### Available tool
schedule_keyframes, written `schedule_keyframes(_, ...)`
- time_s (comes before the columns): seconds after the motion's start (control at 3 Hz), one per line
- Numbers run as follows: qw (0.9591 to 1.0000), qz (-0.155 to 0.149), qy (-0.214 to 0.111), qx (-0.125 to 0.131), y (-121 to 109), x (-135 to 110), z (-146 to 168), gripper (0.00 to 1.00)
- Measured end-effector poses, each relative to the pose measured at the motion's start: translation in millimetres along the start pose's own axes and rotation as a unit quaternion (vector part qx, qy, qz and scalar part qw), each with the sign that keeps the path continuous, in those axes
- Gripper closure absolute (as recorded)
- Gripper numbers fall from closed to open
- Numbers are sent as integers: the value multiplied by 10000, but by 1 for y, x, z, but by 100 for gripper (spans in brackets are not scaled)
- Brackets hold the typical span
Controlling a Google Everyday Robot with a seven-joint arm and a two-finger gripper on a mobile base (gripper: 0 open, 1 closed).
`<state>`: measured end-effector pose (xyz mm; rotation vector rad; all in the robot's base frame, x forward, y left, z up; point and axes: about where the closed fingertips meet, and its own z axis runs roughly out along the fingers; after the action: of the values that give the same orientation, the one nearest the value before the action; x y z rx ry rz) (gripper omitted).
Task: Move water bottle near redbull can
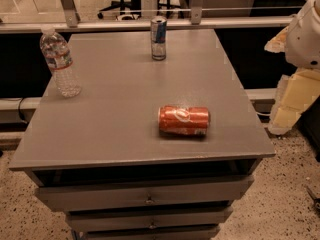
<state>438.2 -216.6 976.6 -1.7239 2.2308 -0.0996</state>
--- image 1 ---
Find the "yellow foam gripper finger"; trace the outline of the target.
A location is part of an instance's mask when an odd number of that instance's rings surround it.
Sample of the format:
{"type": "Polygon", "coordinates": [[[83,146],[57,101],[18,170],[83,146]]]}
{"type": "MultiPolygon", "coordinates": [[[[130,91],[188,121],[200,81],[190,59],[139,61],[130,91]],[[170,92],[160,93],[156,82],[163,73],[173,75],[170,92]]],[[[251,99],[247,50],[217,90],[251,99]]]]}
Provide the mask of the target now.
{"type": "Polygon", "coordinates": [[[286,39],[289,27],[286,26],[278,34],[276,34],[272,39],[270,39],[264,49],[272,53],[281,53],[286,51],[286,39]]]}
{"type": "Polygon", "coordinates": [[[320,70],[298,68],[291,76],[282,75],[278,82],[268,130],[284,135],[320,96],[320,70]]]}

